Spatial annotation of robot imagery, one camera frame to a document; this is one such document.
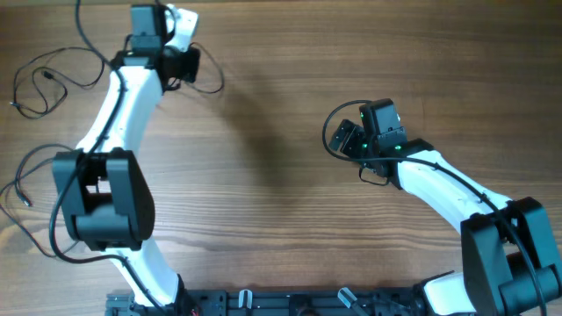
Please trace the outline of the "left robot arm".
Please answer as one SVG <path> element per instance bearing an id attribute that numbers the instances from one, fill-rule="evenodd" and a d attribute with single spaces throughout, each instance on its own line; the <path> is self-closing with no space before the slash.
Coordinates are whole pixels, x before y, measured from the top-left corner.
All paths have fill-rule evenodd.
<path id="1" fill-rule="evenodd" d="M 75 149 L 54 158 L 49 242 L 64 262 L 112 261 L 133 289 L 125 312 L 189 315 L 196 305 L 152 236 L 155 202 L 136 154 L 152 112 L 173 89 L 169 80 L 196 80 L 198 14 L 136 4 L 131 20 L 124 48 L 102 60 L 110 85 L 94 124 Z"/>

